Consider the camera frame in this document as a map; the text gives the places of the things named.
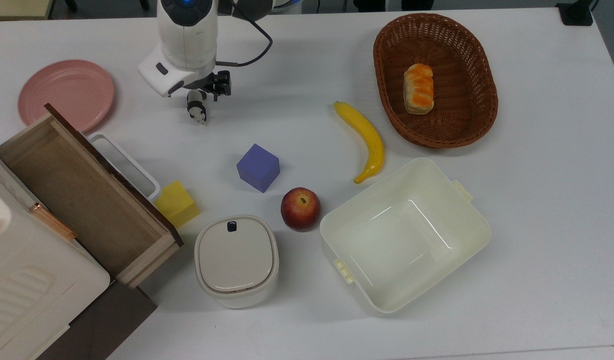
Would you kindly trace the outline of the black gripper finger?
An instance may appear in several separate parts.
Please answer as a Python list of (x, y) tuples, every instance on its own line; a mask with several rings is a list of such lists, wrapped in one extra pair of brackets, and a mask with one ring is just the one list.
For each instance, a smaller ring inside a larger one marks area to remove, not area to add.
[(212, 93), (214, 101), (218, 101), (219, 96), (230, 96), (231, 87), (230, 71), (221, 70), (212, 74)]

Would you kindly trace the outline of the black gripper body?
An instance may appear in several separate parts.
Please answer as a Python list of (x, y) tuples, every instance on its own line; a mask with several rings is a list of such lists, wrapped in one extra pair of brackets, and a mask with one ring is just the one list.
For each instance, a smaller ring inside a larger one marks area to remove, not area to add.
[(188, 89), (190, 91), (198, 90), (205, 92), (207, 94), (216, 94), (216, 80), (217, 75), (215, 73), (210, 73), (205, 78), (195, 80), (188, 85)]

